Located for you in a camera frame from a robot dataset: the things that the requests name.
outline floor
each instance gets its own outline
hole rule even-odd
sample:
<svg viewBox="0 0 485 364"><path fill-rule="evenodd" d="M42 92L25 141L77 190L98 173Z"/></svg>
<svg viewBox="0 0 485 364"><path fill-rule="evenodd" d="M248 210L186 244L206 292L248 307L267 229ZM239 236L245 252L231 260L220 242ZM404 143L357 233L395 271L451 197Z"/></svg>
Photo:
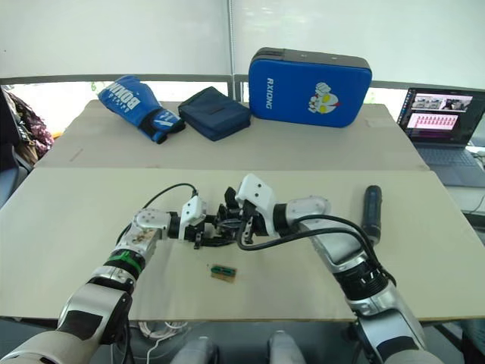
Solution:
<svg viewBox="0 0 485 364"><path fill-rule="evenodd" d="M170 362L174 354L188 340L199 336L210 337L220 350L223 364L267 364L266 343L276 330L291 334L302 350L308 364L350 364L354 343L346 342L341 335L346 324L337 322L194 322L185 334L170 339L151 354L150 363ZM27 338L42 331L24 323L0 320L0 357ZM434 328L425 328L428 349L444 364L462 364L461 353ZM132 348L137 363L146 362L146 352L154 345L137 330L132 331ZM113 346L114 361L120 363L121 354ZM361 355L357 363L366 363ZM101 347L91 364L111 363L110 347Z"/></svg>

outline small electronic component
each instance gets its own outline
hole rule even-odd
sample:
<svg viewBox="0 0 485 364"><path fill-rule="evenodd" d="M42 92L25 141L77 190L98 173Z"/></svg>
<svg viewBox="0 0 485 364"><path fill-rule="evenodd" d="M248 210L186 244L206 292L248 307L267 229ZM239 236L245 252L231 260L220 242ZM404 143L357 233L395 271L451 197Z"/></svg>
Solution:
<svg viewBox="0 0 485 364"><path fill-rule="evenodd" d="M237 269L214 264L211 268L211 277L233 283Z"/></svg>

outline laptop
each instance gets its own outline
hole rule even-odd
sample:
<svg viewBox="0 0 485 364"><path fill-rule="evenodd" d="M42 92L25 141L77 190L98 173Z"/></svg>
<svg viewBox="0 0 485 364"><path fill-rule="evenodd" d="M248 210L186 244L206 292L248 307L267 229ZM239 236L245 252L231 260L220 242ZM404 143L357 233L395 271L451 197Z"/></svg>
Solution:
<svg viewBox="0 0 485 364"><path fill-rule="evenodd" d="M411 88L398 124L445 186L485 187L465 149L484 112L485 92Z"/></svg>

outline laptop screen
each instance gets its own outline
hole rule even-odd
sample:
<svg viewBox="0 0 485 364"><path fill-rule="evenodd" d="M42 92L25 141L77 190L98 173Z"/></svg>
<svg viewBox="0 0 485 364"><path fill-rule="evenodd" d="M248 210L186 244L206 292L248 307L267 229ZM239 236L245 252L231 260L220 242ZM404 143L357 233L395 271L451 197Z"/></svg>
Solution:
<svg viewBox="0 0 485 364"><path fill-rule="evenodd" d="M408 90L398 124L413 142L466 146L485 112L485 92Z"/></svg>

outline blue pouch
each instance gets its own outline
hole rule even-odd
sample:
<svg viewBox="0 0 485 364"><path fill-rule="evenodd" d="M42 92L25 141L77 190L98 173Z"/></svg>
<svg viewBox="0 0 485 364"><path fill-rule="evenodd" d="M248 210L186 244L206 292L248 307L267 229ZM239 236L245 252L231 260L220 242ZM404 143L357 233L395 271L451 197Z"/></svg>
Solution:
<svg viewBox="0 0 485 364"><path fill-rule="evenodd" d="M185 128L183 121L157 101L152 90L135 76L123 76L103 89L99 101L160 144L167 134Z"/></svg>
<svg viewBox="0 0 485 364"><path fill-rule="evenodd" d="M179 115L213 142L248 127L251 118L248 108L214 87L208 87L182 102Z"/></svg>
<svg viewBox="0 0 485 364"><path fill-rule="evenodd" d="M363 58L262 48L249 67L249 107L258 118L345 127L371 78Z"/></svg>

